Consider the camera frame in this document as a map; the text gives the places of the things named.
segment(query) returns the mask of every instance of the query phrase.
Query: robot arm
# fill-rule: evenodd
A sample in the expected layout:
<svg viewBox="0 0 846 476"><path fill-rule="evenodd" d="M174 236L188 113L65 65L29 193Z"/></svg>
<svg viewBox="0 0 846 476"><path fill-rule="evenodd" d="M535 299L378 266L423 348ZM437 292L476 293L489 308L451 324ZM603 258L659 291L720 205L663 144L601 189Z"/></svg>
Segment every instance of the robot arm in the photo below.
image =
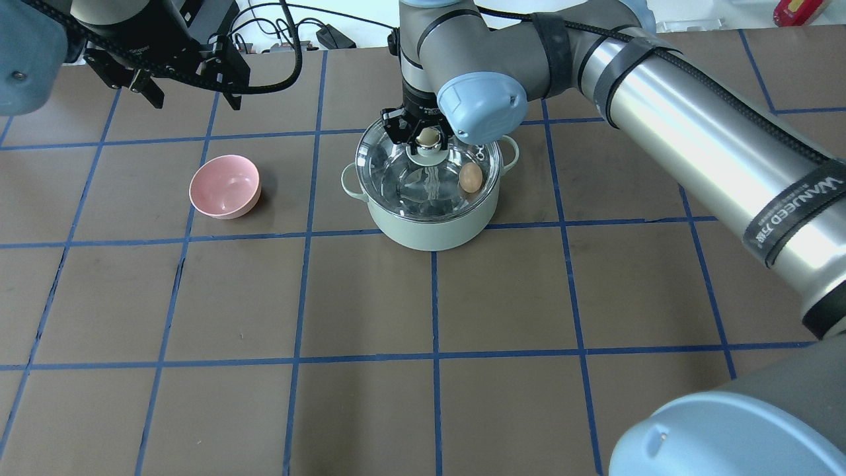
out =
<svg viewBox="0 0 846 476"><path fill-rule="evenodd" d="M471 0L402 0L405 96L427 97L447 135L481 144L515 129L527 101L579 88L802 295L814 335L846 330L840 161L688 64L618 0L526 18L489 31ZM585 24L600 28L573 27Z"/></svg>
<svg viewBox="0 0 846 476"><path fill-rule="evenodd" d="M826 338L662 407L618 442L611 475L846 474L846 165L645 30L645 2L589 0L499 31L470 0L401 2L404 89L461 140L496 140L526 101L578 87L802 295Z"/></svg>

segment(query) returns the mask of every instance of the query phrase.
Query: metal pot rim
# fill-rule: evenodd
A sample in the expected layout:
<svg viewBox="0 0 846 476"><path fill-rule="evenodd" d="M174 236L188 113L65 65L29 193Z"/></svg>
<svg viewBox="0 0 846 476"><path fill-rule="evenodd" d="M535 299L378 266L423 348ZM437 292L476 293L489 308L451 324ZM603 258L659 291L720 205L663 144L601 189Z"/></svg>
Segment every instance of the metal pot rim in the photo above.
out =
<svg viewBox="0 0 846 476"><path fill-rule="evenodd" d="M375 189L373 184L370 183L369 181L363 180L363 177L362 177L363 174L364 174L363 170L364 170L365 166L367 166L368 162L367 162L366 159L360 160L360 155L361 155L360 151L362 149L362 146L365 145L365 140L368 139L369 136L375 135L376 131L378 131L379 129L381 129L382 132L380 134L381 138L380 138L380 141L378 143L382 143L382 141L386 140L387 133L384 131L383 122L382 122L381 119L377 119L373 124L371 124L370 127L367 128L367 130L365 131L365 133L362 135L361 139L359 140L359 145L356 147L356 152L355 152L355 154L356 154L356 157L355 157L355 174L356 174L356 177L359 180L359 185L361 187L361 190L365 193L365 195L367 195L367 197L369 199L368 203L374 204L375 206L379 207L381 210L384 210L386 213L390 214L393 217L396 217L396 218L401 219L403 221L408 221L408 222L412 222L412 223L420 223L420 224L448 223L448 222L451 222L453 220L460 219L460 218L466 216L468 213L475 211L482 203L484 203L485 201L487 201L491 197L491 194L493 193L494 190L497 189L497 186L499 185L499 179L500 179L501 170L502 170L502 166L503 166L502 165L503 155L502 155L501 149L499 147L499 144L494 141L494 142L489 142L489 143L485 144L485 146L484 146L486 150L490 151L492 171L488 175L487 180L486 180L485 184L483 185L483 188L480 191L476 192L479 195L476 196L474 201L471 204L469 204L467 207L463 208L461 211L459 211L457 213L453 212L453 213L450 213L449 215L446 215L446 216L436 216L436 217L430 217L430 218L411 217L411 216L402 215L401 213L397 213L396 211L389 209L388 207L386 207L384 204L381 203L381 201L378 199L378 194L376 193L377 190Z"/></svg>

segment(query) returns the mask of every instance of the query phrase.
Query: cable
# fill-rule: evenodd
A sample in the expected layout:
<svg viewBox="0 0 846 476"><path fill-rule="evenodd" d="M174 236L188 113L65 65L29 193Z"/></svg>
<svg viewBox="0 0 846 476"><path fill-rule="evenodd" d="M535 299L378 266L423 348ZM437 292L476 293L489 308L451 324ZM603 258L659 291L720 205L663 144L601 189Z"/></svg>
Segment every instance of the cable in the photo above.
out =
<svg viewBox="0 0 846 476"><path fill-rule="evenodd" d="M88 30L84 26L80 25L80 22L78 22L74 17L71 17L55 9L52 5L44 2L43 0L21 1L34 8L35 10L41 12L42 14L45 14L46 16L50 17L51 19L59 23L61 26L63 26L65 30L77 33L83 38L85 38L87 41L99 45L106 51L132 61L139 68L145 69L156 76L170 78L181 83L185 83L188 86L198 87L200 89L225 92L227 94L267 94L269 92L281 91L292 86L296 82L297 78L299 78L299 73L303 69L303 52L300 49L299 35L297 34L296 29L292 31L296 61L294 63L294 70L291 72L291 75L287 79L280 81L276 84L265 86L224 85L213 80L208 80L199 75L183 73L181 71L173 69L173 67L166 67L160 64L153 63L149 59L139 54L131 52L122 45L116 43L115 41L110 40L108 38L104 38L103 36L97 35L95 32ZM291 18L291 12L288 9L287 3L285 2L285 0L280 0L280 3L282 4L282 10L285 13L286 20L290 24L293 24L294 19Z"/></svg>
<svg viewBox="0 0 846 476"><path fill-rule="evenodd" d="M281 19L281 18L277 18L277 19L276 19L276 27L279 29L279 33L282 35L282 37L285 39L285 41L286 41L289 45L290 45L290 44L292 44L292 43L291 43L291 39L290 39L290 38L288 38L288 35L286 35L286 34L285 34L285 32L286 32L286 31L290 31L290 29L291 29L291 27L290 27L290 26L288 26L288 24L286 24L286 23L285 23L285 20L283 20L283 19Z"/></svg>
<svg viewBox="0 0 846 476"><path fill-rule="evenodd" d="M247 12L251 12L251 11L257 9L257 8L278 7L278 6L279 6L279 3L259 3L257 5L251 5L247 8L244 8L237 15L235 15L235 18L232 20L232 25L235 25L235 22L238 21L238 19L241 17L241 15L246 14ZM391 25L388 25L388 24L385 24L385 23L382 23L382 22L379 22L379 21L361 18L361 17L357 17L357 16L351 15L351 14L342 14L341 12L334 12L332 10L326 10L324 8L310 7L308 5L298 5L298 4L295 4L295 3L289 3L288 7L290 7L290 8L303 8L303 9L306 9L306 10L314 10L316 12L323 12L324 14L332 14L332 15L337 15L337 16L341 16L341 17L344 17L344 18L357 19L358 21L363 21L365 23L370 23L372 25L378 25L378 26L381 26L382 28L388 28L389 30L393 30L393 27Z"/></svg>
<svg viewBox="0 0 846 476"><path fill-rule="evenodd" d="M236 45L240 44L242 47L244 47L244 53L249 53L249 51L247 51L247 42L244 41L244 37L241 36L240 33L235 33L233 37L233 42L235 42Z"/></svg>
<svg viewBox="0 0 846 476"><path fill-rule="evenodd" d="M253 6L253 3L252 3L252 1L251 1L251 0L247 0L247 6L248 6L248 7L252 7L252 6ZM255 11L254 11L254 10L251 10L250 12L253 14L253 19L257 19L257 18L258 18L258 17L256 17L256 16L255 16ZM279 37L279 29L278 29L278 28L274 28L274 29L273 29L273 31L264 31L264 28L262 28L262 27L261 27L261 23L260 23L260 24L259 24L259 30L261 30L261 32L262 32L262 33L264 33L265 35L276 35L277 37Z"/></svg>
<svg viewBox="0 0 846 476"><path fill-rule="evenodd" d="M298 21L297 25L302 25L304 23L307 24L307 25L318 25L318 26L321 26L321 27L326 26L326 24L323 23L322 20L314 18L314 17L305 17L302 20Z"/></svg>
<svg viewBox="0 0 846 476"><path fill-rule="evenodd" d="M755 111L749 106L749 104L743 102L739 97L735 96L732 92L722 87L722 85L714 81L713 78L703 73L700 69L696 68L693 64L684 61L682 58L679 58L678 56L666 50L656 50L654 54L659 58L672 64L673 66L683 70L688 75L693 76L694 79L707 86L708 89L714 92L714 94L720 97L723 101L727 102L730 106L732 106L738 112L743 114L747 119L751 120L753 124L762 128L767 134L769 134L770 136L772 136L794 152L797 152L802 157L810 160L812 163L821 165L831 160L830 157L817 151L815 148L809 146L808 144L805 144L804 142L800 141L786 130L774 124L770 119L761 115L761 113L759 113L758 111Z"/></svg>
<svg viewBox="0 0 846 476"><path fill-rule="evenodd" d="M529 14L515 14L511 12L500 12L498 10L491 10L490 8L485 7L478 7L480 14L485 14L492 17L498 18L505 18L505 19L518 19L520 21L531 21L531 15Z"/></svg>
<svg viewBox="0 0 846 476"><path fill-rule="evenodd" d="M238 27L236 27L234 30L230 31L230 32L229 32L229 35L235 35L235 34L237 34L237 33L238 33L238 32L239 32L242 28L244 28L244 27L245 27L245 26L247 26L247 25L253 24L253 23L258 23L258 24L259 24L259 26L260 26L260 28L261 28L261 22L269 23L269 24L273 27L273 31L271 31L271 32L270 32L270 34L271 34L271 35L275 35L275 36L276 36L276 38L277 38L279 41L281 41L281 40L282 40L282 32L279 30L278 26L277 26L276 24L274 24L272 21L270 21L269 19L266 19L266 18L261 18L261 17L259 17L259 18L254 18L254 19L248 19L247 21L245 21L245 22L244 22L244 23L242 23L241 25L238 25Z"/></svg>

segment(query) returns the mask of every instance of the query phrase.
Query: wanleed logo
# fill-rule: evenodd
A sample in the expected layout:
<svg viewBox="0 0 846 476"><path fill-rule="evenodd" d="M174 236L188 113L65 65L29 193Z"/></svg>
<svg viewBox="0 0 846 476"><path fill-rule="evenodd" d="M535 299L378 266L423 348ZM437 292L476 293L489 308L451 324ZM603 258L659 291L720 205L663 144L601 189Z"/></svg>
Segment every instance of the wanleed logo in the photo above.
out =
<svg viewBox="0 0 846 476"><path fill-rule="evenodd" d="M808 201L813 200L814 197L827 195L829 192L836 191L838 190L838 186L844 183L846 182L829 176L817 182L813 187L809 184L803 184L799 190L786 196L780 202L781 208L773 213L769 213L768 216L770 218L761 224L761 231L755 236L758 245L762 245L766 241L766 238L774 231L773 226L779 226L787 217L796 213Z"/></svg>

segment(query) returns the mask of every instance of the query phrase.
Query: egg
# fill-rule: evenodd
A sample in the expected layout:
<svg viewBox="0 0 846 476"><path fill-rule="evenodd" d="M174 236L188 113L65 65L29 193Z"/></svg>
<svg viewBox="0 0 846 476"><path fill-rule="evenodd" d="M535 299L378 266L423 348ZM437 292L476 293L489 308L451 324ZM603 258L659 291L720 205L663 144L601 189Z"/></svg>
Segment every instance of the egg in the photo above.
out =
<svg viewBox="0 0 846 476"><path fill-rule="evenodd" d="M481 188L481 167L476 163L466 163L459 171L459 185L467 193L476 193Z"/></svg>

